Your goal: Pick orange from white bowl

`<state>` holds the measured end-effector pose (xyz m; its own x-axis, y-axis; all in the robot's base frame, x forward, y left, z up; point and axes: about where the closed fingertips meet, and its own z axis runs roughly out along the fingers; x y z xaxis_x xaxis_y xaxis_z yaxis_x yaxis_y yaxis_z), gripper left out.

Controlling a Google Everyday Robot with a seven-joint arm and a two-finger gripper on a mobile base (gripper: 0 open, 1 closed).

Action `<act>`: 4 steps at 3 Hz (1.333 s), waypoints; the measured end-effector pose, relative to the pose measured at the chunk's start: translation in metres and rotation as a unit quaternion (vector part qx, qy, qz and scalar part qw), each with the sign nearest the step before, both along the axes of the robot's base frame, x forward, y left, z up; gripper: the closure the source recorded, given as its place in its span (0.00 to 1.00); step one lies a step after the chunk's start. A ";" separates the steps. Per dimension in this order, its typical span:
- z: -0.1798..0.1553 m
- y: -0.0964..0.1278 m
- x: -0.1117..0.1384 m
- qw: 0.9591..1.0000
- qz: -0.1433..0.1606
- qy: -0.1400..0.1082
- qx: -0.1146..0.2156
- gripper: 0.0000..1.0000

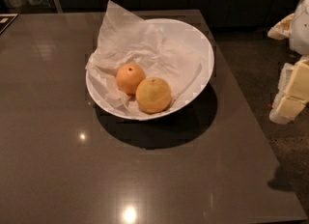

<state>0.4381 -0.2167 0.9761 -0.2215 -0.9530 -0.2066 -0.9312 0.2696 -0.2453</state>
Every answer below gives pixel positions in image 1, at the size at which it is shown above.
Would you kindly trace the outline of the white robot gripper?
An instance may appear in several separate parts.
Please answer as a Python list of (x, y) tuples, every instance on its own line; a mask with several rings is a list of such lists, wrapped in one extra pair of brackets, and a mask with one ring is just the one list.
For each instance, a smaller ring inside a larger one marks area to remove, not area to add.
[[(309, 0), (303, 0), (294, 14), (277, 22), (267, 35), (275, 40), (289, 38), (290, 49), (309, 55)], [(294, 65), (286, 63), (281, 70), (278, 93), (269, 119), (279, 125), (293, 121), (309, 103), (309, 58), (301, 57)]]

